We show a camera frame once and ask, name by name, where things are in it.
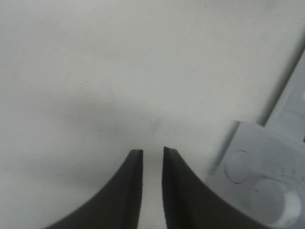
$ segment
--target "white surface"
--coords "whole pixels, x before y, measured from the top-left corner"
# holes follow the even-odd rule
[[[39,229],[143,148],[141,229],[163,229],[162,148],[203,178],[233,120],[261,122],[305,1],[0,1],[0,228]]]

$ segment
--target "gray surface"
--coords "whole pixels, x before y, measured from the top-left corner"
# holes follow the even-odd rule
[[[143,148],[139,228],[164,229],[162,148],[204,178],[262,123],[303,44],[303,0],[0,1],[0,228],[70,213]]]

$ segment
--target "white plastic part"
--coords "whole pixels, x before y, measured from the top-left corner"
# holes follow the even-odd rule
[[[305,54],[297,64],[285,90],[266,124],[296,141],[305,139]]]
[[[207,184],[244,214],[272,228],[305,225],[305,144],[241,123]]]

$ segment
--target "circular hole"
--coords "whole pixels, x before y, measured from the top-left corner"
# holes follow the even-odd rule
[[[263,179],[251,190],[250,209],[258,221],[282,229],[297,222],[302,214],[302,201],[288,183]]]
[[[249,174],[250,157],[242,150],[232,153],[226,161],[225,172],[228,178],[237,184],[244,182]]]

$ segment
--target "white wall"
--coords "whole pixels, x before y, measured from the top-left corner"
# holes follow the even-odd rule
[[[39,229],[143,148],[140,229],[163,229],[163,146],[200,178],[263,123],[302,51],[303,0],[0,0],[0,228]]]

